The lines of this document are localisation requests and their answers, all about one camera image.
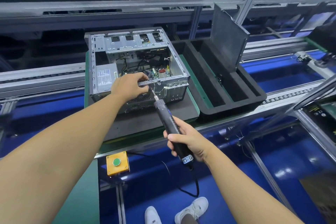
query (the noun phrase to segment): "white sticker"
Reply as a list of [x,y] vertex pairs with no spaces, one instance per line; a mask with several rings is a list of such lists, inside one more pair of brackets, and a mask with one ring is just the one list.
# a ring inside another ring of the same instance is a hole
[[194,158],[191,155],[188,155],[187,157],[184,157],[182,160],[183,164],[187,164],[188,162],[192,161]]
[[98,71],[98,86],[112,84],[111,73],[109,69]]

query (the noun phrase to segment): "white sneaker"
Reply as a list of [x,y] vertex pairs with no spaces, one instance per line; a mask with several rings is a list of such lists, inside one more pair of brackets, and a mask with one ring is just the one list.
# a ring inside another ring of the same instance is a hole
[[205,197],[195,199],[191,205],[184,208],[181,212],[175,215],[175,224],[181,224],[181,220],[186,214],[191,214],[195,220],[202,216],[208,209],[209,202]]
[[145,224],[162,224],[158,212],[153,206],[149,206],[145,211]]

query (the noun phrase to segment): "open computer chassis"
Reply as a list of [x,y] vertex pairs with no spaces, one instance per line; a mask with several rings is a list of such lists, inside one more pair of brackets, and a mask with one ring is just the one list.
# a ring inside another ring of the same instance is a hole
[[[86,61],[89,62],[89,93],[95,102],[111,93],[115,79],[138,71],[150,78],[138,85],[149,85],[166,103],[184,98],[190,75],[161,27],[91,32],[85,34],[85,40],[90,53]],[[161,65],[152,66],[155,62]],[[119,113],[153,104],[154,97],[149,91],[128,101]]]

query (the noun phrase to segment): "foam tray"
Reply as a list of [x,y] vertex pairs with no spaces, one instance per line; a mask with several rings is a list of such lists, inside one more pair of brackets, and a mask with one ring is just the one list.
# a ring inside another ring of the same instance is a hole
[[191,74],[189,90],[199,107],[200,120],[253,111],[266,100],[266,93],[241,65],[229,72],[219,60],[221,53],[210,38],[173,41],[172,44]]

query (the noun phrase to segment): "cable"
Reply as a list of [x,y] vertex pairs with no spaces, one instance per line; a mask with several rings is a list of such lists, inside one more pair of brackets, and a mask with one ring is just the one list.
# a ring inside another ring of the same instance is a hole
[[[141,153],[136,153],[136,152],[128,152],[127,154],[144,156],[144,157],[148,157],[148,158],[155,159],[155,160],[157,160],[157,161],[161,161],[161,162],[165,165],[165,167],[166,167],[166,169],[167,169],[167,171],[168,171],[168,173],[169,173],[169,175],[170,175],[170,171],[169,171],[169,169],[168,169],[166,163],[163,162],[162,160],[158,159],[158,158],[152,157],[152,156],[150,156],[150,155],[145,155],[145,154],[141,154]],[[196,198],[197,198],[197,197],[200,195],[200,188],[199,188],[198,180],[197,180],[196,176],[194,175],[194,173],[192,173],[192,174],[193,174],[193,177],[194,177],[194,179],[195,179],[195,184],[196,184],[196,195],[191,194],[190,192],[187,192],[187,191],[184,190],[184,189],[181,189],[179,186],[176,186],[176,187],[177,187],[180,191],[182,191],[183,193],[186,193],[186,194],[188,194],[189,196],[192,196],[192,197],[196,197]]]

